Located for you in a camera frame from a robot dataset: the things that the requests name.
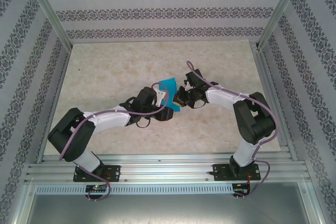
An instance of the perforated metal strip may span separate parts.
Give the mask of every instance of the perforated metal strip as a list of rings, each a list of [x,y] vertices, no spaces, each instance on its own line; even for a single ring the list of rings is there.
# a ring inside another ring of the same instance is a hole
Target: perforated metal strip
[[[39,185],[36,195],[83,195],[86,185]],[[231,194],[232,184],[112,185],[114,195]]]

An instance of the marble floor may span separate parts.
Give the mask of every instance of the marble floor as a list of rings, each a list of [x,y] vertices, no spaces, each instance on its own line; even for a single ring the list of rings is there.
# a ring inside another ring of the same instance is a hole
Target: marble floor
[[[109,109],[172,77],[180,86],[189,72],[187,60],[209,81],[237,92],[263,92],[247,40],[75,44],[52,127],[73,107]],[[88,148],[95,154],[218,153],[234,152],[240,139],[233,111],[207,104],[181,108],[167,122],[151,120],[145,129],[130,125],[100,132]],[[275,139],[260,151],[279,150]],[[49,142],[45,155],[58,155]]]

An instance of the blue object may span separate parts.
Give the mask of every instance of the blue object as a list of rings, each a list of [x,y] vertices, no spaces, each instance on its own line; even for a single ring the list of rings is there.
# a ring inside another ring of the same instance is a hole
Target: blue object
[[[177,86],[176,86],[175,78],[163,80],[160,82],[167,87],[168,92],[169,92],[169,99],[168,99],[167,107],[171,108],[175,112],[180,111],[180,106],[177,106],[176,104],[173,103],[174,95],[177,93]],[[159,89],[164,90],[164,88],[161,85],[159,86]]]

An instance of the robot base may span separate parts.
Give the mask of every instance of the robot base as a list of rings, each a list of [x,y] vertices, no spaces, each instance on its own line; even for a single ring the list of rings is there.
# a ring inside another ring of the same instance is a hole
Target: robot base
[[[100,177],[108,182],[119,182],[120,165],[104,165]],[[101,180],[92,177],[91,175],[83,172],[79,167],[76,167],[73,182],[101,182]]]
[[[213,172],[210,172],[214,176],[215,181],[238,181],[238,180],[260,180],[260,171],[257,164],[251,164],[244,169],[241,169],[239,175],[235,175],[231,172],[229,164],[214,164],[212,166]]]

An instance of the blue sponge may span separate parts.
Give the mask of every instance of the blue sponge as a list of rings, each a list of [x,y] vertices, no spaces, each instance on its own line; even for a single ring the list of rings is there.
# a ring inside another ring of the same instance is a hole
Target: blue sponge
[[[173,103],[174,95],[177,93],[177,86],[176,86],[175,78],[163,80],[160,82],[167,87],[168,92],[169,92],[169,99],[168,99],[167,107],[171,108],[175,112],[180,111],[180,106],[177,106],[176,104]],[[164,90],[164,88],[161,85],[159,86],[159,89]]]

